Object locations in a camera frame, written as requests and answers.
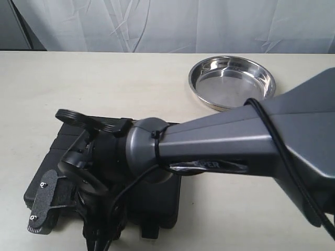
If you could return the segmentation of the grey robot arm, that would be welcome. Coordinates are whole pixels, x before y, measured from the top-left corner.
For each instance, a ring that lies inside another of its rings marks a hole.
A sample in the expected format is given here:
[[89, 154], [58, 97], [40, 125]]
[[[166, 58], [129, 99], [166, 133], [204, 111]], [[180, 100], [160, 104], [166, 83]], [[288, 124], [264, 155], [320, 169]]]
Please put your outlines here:
[[273, 178], [307, 221], [334, 236], [334, 69], [277, 97], [184, 123], [60, 109], [58, 136], [24, 194], [27, 229], [83, 220], [88, 250], [108, 250], [128, 219], [142, 235], [177, 220], [182, 176]]

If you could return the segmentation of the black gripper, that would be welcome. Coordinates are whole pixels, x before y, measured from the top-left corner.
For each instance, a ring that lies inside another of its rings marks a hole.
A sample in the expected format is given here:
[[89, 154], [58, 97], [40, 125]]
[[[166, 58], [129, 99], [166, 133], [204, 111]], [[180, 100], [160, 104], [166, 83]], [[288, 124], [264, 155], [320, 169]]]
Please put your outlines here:
[[103, 131], [82, 132], [58, 163], [68, 179], [49, 170], [39, 181], [27, 230], [50, 233], [76, 202], [87, 250], [109, 250], [127, 223], [128, 197], [121, 193], [131, 180], [125, 144], [125, 138]]

